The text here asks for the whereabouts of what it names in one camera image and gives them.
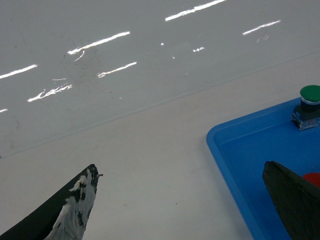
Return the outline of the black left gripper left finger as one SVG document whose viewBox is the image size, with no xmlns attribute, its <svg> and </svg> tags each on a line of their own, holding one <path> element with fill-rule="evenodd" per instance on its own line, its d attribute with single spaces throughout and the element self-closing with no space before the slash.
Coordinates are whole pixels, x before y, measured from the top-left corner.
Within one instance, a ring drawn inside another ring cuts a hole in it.
<svg viewBox="0 0 320 240">
<path fill-rule="evenodd" d="M 81 240 L 97 194 L 99 174 L 90 164 L 36 210 L 0 235 L 2 240 Z"/>
</svg>

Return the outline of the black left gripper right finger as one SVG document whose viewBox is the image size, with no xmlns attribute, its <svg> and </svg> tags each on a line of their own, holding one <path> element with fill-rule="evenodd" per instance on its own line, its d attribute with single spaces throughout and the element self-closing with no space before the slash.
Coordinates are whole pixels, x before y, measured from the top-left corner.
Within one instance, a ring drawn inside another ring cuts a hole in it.
<svg viewBox="0 0 320 240">
<path fill-rule="evenodd" d="M 292 240 L 320 238 L 320 188 L 276 161 L 266 161 L 262 179 Z"/>
</svg>

